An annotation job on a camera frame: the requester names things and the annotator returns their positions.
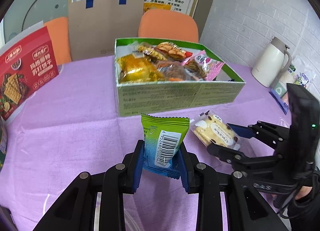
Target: red cracker box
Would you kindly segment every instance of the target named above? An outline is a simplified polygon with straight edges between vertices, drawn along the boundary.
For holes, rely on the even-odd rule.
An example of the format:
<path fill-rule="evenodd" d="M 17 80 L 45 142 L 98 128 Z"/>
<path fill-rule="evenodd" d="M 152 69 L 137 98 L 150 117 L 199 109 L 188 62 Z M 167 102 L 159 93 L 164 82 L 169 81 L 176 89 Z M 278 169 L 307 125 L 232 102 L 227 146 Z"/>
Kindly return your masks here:
<path fill-rule="evenodd" d="M 59 74 L 47 27 L 0 56 L 0 115 L 4 120 L 32 93 Z"/>

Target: green and blue snack wrapper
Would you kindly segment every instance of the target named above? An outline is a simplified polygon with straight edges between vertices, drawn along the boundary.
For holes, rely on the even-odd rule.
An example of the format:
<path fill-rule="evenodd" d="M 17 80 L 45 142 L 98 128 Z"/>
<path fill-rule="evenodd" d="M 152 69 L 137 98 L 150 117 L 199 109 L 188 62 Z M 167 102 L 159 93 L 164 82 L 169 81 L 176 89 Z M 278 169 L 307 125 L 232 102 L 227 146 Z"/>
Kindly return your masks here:
<path fill-rule="evenodd" d="M 145 136 L 143 168 L 179 179 L 177 161 L 172 158 L 189 130 L 189 118 L 157 118 L 141 114 Z"/>

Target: table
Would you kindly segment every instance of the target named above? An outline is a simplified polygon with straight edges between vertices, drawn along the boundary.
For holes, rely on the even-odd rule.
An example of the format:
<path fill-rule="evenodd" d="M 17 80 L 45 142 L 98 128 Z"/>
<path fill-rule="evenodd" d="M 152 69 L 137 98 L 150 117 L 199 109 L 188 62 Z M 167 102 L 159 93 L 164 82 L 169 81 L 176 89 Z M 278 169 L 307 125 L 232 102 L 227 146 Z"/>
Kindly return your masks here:
<path fill-rule="evenodd" d="M 290 115 L 284 115 L 251 69 L 231 67 L 247 82 L 233 103 L 152 115 L 193 118 L 214 110 L 228 123 L 247 126 L 261 120 L 289 126 Z M 12 211 L 19 231 L 31 231 L 80 172 L 106 171 L 143 139 L 141 117 L 121 118 L 117 113 L 113 68 L 113 57 L 64 65 L 62 73 L 28 99 L 8 124 L 0 204 Z M 231 165 L 210 156 L 191 131 L 184 142 L 199 161 L 232 172 Z M 250 144 L 241 148 L 248 156 L 273 152 L 257 140 Z M 197 195 L 185 193 L 180 180 L 143 171 L 137 193 L 124 196 L 127 230 L 195 230 L 197 202 Z M 224 226 L 227 230 L 225 213 Z"/>

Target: white thermos jug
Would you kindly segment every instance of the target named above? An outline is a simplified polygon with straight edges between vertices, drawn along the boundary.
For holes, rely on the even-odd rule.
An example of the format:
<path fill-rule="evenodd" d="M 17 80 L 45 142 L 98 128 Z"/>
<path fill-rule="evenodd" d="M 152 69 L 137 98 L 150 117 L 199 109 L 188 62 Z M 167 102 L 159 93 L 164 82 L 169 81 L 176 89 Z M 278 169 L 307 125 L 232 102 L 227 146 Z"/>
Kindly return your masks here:
<path fill-rule="evenodd" d="M 284 73 L 291 65 L 292 57 L 288 49 L 290 47 L 277 37 L 274 37 L 252 69 L 251 74 L 253 77 L 263 86 L 270 87 L 277 75 Z M 282 68 L 285 55 L 289 59 L 284 68 Z"/>

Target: thermos lid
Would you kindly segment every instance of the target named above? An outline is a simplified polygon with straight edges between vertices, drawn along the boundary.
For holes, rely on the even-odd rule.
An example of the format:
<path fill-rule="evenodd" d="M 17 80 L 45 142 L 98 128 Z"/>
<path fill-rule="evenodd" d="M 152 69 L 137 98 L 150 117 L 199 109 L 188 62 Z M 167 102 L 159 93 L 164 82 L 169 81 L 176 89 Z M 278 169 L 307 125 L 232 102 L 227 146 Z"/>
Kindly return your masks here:
<path fill-rule="evenodd" d="M 277 49 L 279 49 L 283 54 L 284 51 L 287 49 L 290 49 L 289 46 L 287 46 L 284 42 L 282 42 L 279 38 L 274 37 L 271 41 L 271 44 L 276 47 Z"/>

